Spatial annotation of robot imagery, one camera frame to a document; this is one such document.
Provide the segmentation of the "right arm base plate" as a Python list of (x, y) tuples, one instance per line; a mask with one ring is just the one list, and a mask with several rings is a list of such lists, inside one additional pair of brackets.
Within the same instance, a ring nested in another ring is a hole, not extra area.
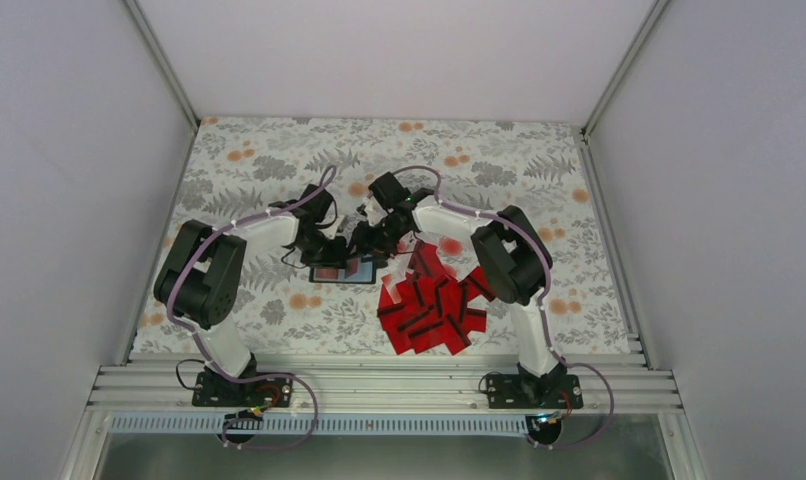
[(526, 380), (520, 374), (489, 372), (480, 379), (478, 390), (486, 396), (490, 409), (565, 410), (584, 407), (576, 375), (564, 375), (543, 386), (538, 379)]

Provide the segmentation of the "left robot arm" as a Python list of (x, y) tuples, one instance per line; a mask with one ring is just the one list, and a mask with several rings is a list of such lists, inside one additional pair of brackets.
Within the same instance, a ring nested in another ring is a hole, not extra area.
[(218, 392), (231, 404), (249, 402), (258, 382), (255, 358), (229, 318), (248, 245), (237, 231), (247, 230), (263, 250), (299, 252), (306, 267), (343, 268), (347, 240), (336, 232), (342, 220), (333, 195), (310, 184), (297, 200), (275, 202), (219, 229), (197, 220), (182, 224), (153, 295), (168, 319), (192, 334), (206, 367), (220, 375)]

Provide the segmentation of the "black card holder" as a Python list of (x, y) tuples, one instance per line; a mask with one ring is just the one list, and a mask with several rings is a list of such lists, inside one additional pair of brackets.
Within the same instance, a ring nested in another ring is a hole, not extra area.
[(373, 258), (349, 259), (343, 268), (311, 267), (309, 281), (320, 284), (372, 285), (376, 282), (377, 266)]

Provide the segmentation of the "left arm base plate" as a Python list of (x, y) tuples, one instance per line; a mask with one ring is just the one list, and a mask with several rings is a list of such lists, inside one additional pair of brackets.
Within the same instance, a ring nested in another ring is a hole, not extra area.
[(195, 407), (289, 407), (293, 380), (273, 378), (234, 383), (209, 370), (197, 375), (191, 403)]

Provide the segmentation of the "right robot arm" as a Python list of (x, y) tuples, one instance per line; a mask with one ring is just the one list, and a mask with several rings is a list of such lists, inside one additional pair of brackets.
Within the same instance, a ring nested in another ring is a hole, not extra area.
[(434, 234), (473, 248), (491, 294), (509, 307), (518, 336), (518, 375), (523, 399), (544, 407), (559, 393), (566, 362), (550, 338), (545, 297), (553, 260), (524, 212), (478, 210), (441, 197), (438, 187), (415, 192), (387, 172), (368, 187), (349, 248), (388, 262), (399, 241), (414, 233)]

